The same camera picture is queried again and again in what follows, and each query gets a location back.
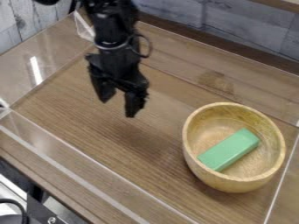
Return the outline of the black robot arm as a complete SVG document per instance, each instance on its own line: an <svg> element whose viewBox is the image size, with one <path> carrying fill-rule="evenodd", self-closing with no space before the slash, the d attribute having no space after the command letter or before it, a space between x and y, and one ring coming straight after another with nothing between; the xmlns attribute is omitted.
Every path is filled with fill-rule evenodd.
<svg viewBox="0 0 299 224"><path fill-rule="evenodd" d="M137 31L139 10L132 0L81 0L93 24L95 47L99 53L85 56L88 74L97 98L107 103L116 91L124 93L125 117L133 118L145 106L149 81L141 74L139 63L151 55L141 54Z"/></svg>

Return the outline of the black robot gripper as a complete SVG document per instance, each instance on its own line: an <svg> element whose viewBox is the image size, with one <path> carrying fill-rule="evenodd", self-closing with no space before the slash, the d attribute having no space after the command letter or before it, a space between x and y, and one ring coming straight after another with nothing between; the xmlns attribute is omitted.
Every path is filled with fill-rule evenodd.
<svg viewBox="0 0 299 224"><path fill-rule="evenodd" d="M140 45L119 49L101 49L85 56L88 73L97 98L103 103L120 90L125 93L125 116L133 118L145 106L149 82L139 70L139 63L147 55L140 54Z"/></svg>

